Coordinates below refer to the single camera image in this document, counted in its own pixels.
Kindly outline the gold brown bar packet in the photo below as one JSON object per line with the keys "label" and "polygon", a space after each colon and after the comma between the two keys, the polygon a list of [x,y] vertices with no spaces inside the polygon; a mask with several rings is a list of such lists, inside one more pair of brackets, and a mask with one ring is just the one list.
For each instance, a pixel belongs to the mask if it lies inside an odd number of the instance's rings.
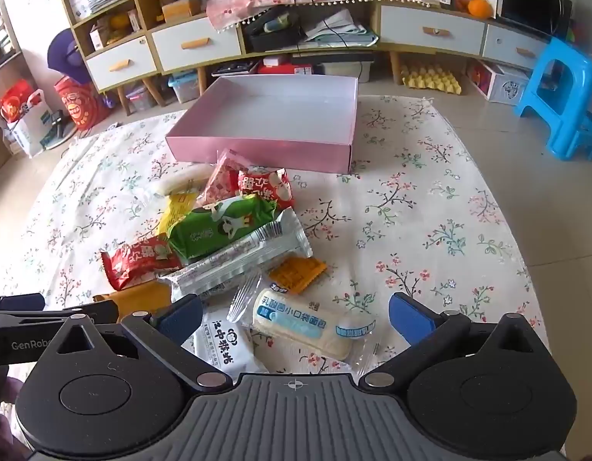
{"label": "gold brown bar packet", "polygon": [[149,281],[121,290],[110,295],[94,295],[94,302],[113,301],[118,308],[118,322],[137,311],[150,314],[158,312],[171,304],[171,289],[167,284]]}

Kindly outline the white red small packet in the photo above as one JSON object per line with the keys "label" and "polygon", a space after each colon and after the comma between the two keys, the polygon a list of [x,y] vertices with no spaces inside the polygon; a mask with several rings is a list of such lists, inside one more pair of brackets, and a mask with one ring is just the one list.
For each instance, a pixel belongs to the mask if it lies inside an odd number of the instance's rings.
{"label": "white red small packet", "polygon": [[241,373],[268,373],[255,357],[249,330],[240,323],[230,322],[227,310],[220,306],[205,307],[200,327],[182,347],[234,381]]}

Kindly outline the green chips packet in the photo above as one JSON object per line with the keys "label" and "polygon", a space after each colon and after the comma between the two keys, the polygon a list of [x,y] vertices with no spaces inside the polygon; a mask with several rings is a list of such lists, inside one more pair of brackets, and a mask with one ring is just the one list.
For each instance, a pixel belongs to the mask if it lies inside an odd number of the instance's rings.
{"label": "green chips packet", "polygon": [[227,247],[275,219],[277,204],[252,194],[193,209],[168,232],[170,248],[197,260]]}

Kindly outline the blue white bread packet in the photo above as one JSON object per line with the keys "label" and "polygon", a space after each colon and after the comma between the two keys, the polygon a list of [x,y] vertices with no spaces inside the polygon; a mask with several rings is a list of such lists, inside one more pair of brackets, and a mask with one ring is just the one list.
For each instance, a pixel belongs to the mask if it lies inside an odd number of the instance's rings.
{"label": "blue white bread packet", "polygon": [[307,347],[320,357],[346,364],[361,373],[372,362],[377,315],[353,298],[334,308],[316,308],[262,272],[244,278],[227,311],[232,323],[272,338]]}

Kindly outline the yellow snack packet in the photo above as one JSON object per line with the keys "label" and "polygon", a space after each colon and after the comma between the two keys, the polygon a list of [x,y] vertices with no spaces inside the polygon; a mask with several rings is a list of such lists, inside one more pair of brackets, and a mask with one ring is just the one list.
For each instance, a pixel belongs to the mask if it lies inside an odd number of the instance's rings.
{"label": "yellow snack packet", "polygon": [[197,197],[197,192],[182,192],[168,196],[154,233],[169,234],[170,230],[194,209]]}

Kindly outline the orange white small packet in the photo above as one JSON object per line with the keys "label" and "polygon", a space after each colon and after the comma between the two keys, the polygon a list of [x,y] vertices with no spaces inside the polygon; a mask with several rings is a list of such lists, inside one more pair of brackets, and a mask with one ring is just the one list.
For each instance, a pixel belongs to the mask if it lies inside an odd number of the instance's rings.
{"label": "orange white small packet", "polygon": [[270,280],[284,292],[300,295],[327,269],[327,265],[314,257],[292,256],[269,273]]}

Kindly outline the silver cracker packet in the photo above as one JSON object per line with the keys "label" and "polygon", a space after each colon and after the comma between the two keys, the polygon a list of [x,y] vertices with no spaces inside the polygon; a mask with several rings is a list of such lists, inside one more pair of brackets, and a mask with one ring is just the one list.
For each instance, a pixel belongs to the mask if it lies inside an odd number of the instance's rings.
{"label": "silver cracker packet", "polygon": [[273,222],[259,227],[203,260],[160,276],[170,288],[171,301],[186,295],[207,300],[235,288],[245,275],[269,270],[291,256],[311,258],[313,249],[302,223],[292,208],[283,210]]}

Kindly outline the clear white bread packet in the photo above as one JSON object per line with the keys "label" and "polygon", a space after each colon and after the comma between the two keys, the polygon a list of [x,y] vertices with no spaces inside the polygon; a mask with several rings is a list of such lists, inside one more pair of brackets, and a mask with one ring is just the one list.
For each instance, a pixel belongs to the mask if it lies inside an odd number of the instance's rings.
{"label": "clear white bread packet", "polygon": [[159,196],[188,192],[191,188],[205,185],[212,173],[214,173],[214,167],[211,164],[196,163],[173,174],[160,177],[154,187],[154,192]]}

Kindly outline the pink rice cracker packet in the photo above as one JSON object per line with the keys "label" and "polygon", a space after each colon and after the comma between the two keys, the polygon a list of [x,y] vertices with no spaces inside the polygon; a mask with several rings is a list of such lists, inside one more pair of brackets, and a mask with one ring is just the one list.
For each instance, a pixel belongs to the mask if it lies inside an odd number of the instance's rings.
{"label": "pink rice cracker packet", "polygon": [[224,149],[204,190],[198,196],[198,207],[208,206],[239,195],[239,174],[248,170],[251,162],[246,157],[230,149]]}

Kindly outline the pink cardboard box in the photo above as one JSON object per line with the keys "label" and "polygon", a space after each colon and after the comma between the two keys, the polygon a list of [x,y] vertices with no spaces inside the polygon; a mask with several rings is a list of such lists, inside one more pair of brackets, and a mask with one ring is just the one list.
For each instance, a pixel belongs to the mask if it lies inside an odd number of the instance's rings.
{"label": "pink cardboard box", "polygon": [[166,134],[181,163],[213,163],[233,150],[262,167],[350,170],[356,78],[243,75],[217,79]]}

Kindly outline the clear storage bin blue lid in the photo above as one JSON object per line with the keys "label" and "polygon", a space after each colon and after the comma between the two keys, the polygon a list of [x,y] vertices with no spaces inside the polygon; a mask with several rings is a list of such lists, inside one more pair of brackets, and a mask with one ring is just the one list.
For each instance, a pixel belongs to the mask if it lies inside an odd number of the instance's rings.
{"label": "clear storage bin blue lid", "polygon": [[187,103],[199,97],[198,75],[195,71],[171,74],[168,86],[179,103]]}

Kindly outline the blue plastic stool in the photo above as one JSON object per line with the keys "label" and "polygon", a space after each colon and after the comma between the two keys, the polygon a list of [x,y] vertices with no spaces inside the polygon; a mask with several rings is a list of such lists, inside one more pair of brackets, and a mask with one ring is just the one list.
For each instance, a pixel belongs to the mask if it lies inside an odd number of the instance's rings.
{"label": "blue plastic stool", "polygon": [[592,160],[592,60],[573,45],[551,38],[514,108],[531,111],[549,127],[547,150],[570,160],[578,150]]}

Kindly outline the purple hat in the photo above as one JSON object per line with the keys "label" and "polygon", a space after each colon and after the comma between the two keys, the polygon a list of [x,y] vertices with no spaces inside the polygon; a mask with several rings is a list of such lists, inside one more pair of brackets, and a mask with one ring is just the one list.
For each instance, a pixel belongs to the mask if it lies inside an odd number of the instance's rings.
{"label": "purple hat", "polygon": [[50,43],[47,50],[47,66],[80,85],[86,85],[92,81],[70,29],[59,32]]}

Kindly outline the white patterned storage box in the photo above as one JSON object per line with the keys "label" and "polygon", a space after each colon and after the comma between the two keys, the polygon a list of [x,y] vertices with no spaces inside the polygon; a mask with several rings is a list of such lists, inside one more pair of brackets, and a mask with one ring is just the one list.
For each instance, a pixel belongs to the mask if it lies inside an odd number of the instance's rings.
{"label": "white patterned storage box", "polygon": [[467,61],[466,75],[486,101],[511,106],[520,102],[529,81],[529,76],[519,69],[475,58]]}

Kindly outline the red shoe box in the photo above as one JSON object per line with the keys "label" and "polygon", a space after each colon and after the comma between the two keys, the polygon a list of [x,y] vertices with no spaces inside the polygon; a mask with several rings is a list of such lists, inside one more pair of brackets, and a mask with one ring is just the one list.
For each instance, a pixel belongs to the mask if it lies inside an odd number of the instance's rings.
{"label": "red shoe box", "polygon": [[293,65],[293,63],[267,66],[262,63],[256,73],[263,75],[312,75],[313,67],[311,65]]}

